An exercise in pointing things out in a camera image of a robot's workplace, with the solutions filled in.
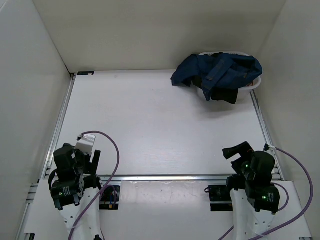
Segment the dark blue denim trousers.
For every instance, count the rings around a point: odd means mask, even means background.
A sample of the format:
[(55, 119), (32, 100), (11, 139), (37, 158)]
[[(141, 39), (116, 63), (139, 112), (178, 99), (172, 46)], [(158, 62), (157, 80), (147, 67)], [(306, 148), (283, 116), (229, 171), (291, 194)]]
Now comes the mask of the dark blue denim trousers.
[(234, 105), (239, 89), (252, 84), (263, 73), (253, 56), (218, 52), (191, 54), (171, 77), (173, 86), (196, 86), (206, 101), (224, 101)]

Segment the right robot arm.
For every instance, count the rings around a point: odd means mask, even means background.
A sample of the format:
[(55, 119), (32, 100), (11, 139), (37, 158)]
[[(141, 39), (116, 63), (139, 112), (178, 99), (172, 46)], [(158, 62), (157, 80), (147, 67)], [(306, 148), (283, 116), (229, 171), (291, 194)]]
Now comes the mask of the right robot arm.
[(226, 180), (224, 193), (233, 208), (233, 239), (249, 240), (264, 237), (271, 229), (279, 209), (280, 193), (272, 183), (272, 171), (276, 161), (264, 151), (255, 151), (248, 142), (222, 150), (231, 162), (235, 174)]

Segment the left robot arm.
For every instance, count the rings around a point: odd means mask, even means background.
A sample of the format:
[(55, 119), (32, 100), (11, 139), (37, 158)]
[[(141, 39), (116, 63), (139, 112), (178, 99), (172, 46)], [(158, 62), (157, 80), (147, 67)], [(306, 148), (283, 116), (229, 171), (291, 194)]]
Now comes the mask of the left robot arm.
[(64, 143), (53, 153), (56, 169), (49, 176), (50, 195), (70, 240), (101, 240), (99, 200), (105, 188), (96, 175), (101, 152), (92, 143)]

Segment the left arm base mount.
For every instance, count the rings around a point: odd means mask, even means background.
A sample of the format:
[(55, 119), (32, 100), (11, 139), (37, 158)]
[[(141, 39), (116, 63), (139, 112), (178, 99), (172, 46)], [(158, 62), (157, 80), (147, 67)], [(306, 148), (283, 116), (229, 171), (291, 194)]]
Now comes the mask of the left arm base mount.
[(99, 202), (99, 210), (118, 210), (121, 186), (109, 186), (104, 190)]

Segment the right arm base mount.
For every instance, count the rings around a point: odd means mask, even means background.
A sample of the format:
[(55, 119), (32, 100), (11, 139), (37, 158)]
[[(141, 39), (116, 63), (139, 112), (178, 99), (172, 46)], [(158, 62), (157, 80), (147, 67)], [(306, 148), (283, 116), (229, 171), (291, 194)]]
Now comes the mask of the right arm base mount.
[(225, 185), (209, 185), (204, 189), (209, 194), (211, 212), (232, 212), (233, 204), (230, 191)]

